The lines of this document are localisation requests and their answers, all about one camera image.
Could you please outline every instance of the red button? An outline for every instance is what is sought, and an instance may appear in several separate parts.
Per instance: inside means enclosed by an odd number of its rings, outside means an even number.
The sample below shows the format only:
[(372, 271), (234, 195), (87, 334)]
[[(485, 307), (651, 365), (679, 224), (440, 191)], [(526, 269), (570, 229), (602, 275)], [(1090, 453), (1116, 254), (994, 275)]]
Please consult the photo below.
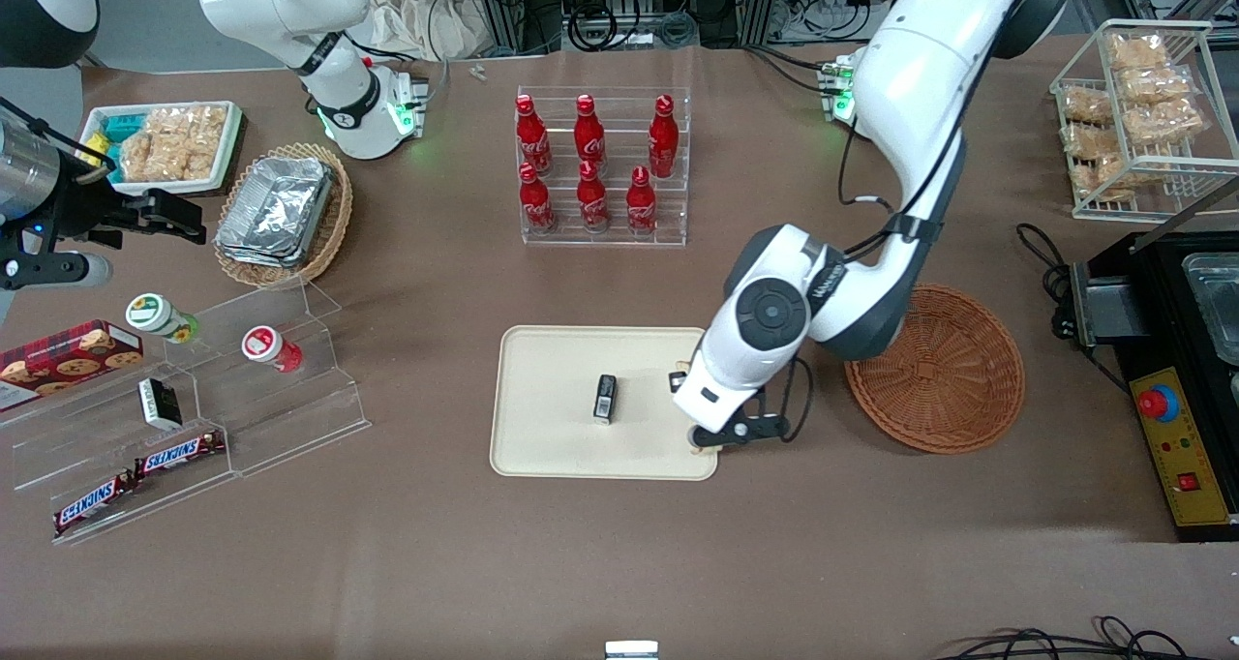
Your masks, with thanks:
[(1150, 390), (1141, 391), (1140, 396), (1136, 397), (1136, 409), (1140, 410), (1141, 416), (1160, 419), (1170, 410), (1170, 402), (1166, 401), (1166, 396), (1162, 393), (1150, 388)]

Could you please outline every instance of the cookie box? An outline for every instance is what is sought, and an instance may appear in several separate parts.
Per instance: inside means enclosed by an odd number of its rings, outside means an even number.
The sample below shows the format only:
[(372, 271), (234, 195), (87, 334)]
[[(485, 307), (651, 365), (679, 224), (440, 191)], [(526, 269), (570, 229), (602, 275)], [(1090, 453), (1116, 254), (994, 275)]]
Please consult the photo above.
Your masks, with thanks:
[(94, 319), (0, 357), (0, 412), (142, 360), (142, 342)]
[(208, 178), (186, 181), (120, 181), (120, 183), (112, 183), (112, 188), (115, 188), (116, 193), (125, 193), (125, 196), (134, 197), (146, 193), (146, 188), (166, 189), (169, 193), (209, 192), (209, 189), (219, 188), (224, 183), (224, 176), (228, 175), (228, 163), (233, 156), (233, 147), (237, 144), (237, 136), (240, 134), (242, 110), (232, 100), (190, 100), (185, 102), (185, 104), (100, 105), (100, 108), (90, 109), (78, 141), (84, 144), (112, 116), (145, 116), (152, 109), (188, 109), (196, 104), (219, 105), (228, 110), (228, 118), (224, 119), (224, 130), (219, 139), (219, 147), (216, 149), (216, 161), (211, 167)]

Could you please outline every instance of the emergency stop button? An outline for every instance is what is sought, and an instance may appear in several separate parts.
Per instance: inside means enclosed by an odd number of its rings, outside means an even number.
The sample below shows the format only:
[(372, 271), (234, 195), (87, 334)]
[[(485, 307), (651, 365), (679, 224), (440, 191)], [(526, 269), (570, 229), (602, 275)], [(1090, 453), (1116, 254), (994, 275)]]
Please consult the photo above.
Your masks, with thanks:
[(1136, 409), (1141, 416), (1168, 423), (1178, 417), (1178, 396), (1166, 385), (1154, 385), (1136, 396)]

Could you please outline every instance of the red glass bottle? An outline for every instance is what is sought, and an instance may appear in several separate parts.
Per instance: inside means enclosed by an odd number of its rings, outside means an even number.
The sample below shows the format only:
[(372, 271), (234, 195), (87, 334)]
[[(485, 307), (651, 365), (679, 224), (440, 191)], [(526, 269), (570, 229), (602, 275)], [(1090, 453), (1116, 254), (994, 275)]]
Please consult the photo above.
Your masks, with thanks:
[(597, 114), (593, 113), (592, 95), (576, 97), (576, 126), (572, 128), (572, 136), (576, 139), (576, 156), (581, 158), (581, 162), (593, 162), (598, 167), (598, 175), (606, 175), (606, 131), (602, 130), (602, 121), (598, 121)]
[(649, 170), (637, 166), (632, 171), (632, 186), (628, 187), (628, 229), (637, 237), (654, 233), (655, 215), (654, 187), (649, 185)]
[(611, 214), (607, 213), (607, 188), (598, 180), (596, 162), (581, 162), (581, 180), (576, 183), (576, 201), (581, 203), (581, 219), (585, 219), (585, 232), (601, 235), (611, 227)]
[(538, 170), (530, 162), (520, 166), (520, 207), (525, 211), (529, 232), (546, 235), (555, 232), (555, 212), (550, 206), (546, 185), (538, 178)]
[(550, 141), (546, 126), (534, 110), (534, 99), (528, 94), (517, 97), (517, 139), (520, 154), (539, 175), (550, 171)]
[(649, 123), (649, 170), (655, 180), (670, 178), (675, 170), (675, 150), (680, 145), (680, 128), (675, 125), (675, 100), (659, 95), (654, 100), (654, 121)]

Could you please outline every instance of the yellow control panel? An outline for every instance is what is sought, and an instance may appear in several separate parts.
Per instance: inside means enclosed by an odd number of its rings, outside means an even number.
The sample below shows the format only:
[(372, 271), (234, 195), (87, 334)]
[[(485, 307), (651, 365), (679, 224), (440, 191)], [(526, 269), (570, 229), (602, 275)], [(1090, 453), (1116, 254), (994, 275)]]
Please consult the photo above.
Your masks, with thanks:
[(1130, 386), (1175, 523), (1182, 528), (1228, 524), (1230, 514), (1176, 370), (1158, 370)]

